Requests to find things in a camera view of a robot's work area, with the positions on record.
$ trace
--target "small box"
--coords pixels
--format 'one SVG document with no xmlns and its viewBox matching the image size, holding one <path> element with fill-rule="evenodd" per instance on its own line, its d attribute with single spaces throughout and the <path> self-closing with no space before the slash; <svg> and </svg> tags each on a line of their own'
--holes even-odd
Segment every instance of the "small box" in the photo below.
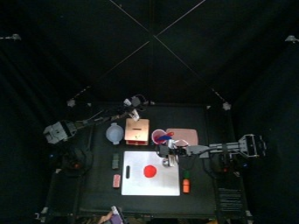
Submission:
<svg viewBox="0 0 299 224">
<path fill-rule="evenodd" d="M 149 145 L 150 120 L 126 119 L 126 144 Z"/>
</svg>

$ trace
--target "black wall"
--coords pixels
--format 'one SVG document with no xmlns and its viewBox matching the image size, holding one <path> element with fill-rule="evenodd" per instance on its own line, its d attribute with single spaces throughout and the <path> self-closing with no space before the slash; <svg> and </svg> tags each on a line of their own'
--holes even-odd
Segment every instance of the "black wall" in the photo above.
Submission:
<svg viewBox="0 0 299 224">
<path fill-rule="evenodd" d="M 298 222 L 298 60 L 299 45 L 290 45 L 233 109 L 238 136 L 263 135 L 269 148 L 246 178 L 257 223 Z"/>
</svg>

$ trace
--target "red dot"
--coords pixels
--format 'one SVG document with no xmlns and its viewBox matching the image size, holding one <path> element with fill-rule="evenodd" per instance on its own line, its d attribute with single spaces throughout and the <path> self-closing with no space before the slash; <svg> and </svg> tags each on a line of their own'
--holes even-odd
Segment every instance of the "red dot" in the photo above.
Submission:
<svg viewBox="0 0 299 224">
<path fill-rule="evenodd" d="M 149 165 L 146 168 L 145 168 L 145 175 L 147 178 L 153 178 L 157 174 L 157 169 L 153 165 Z"/>
</svg>

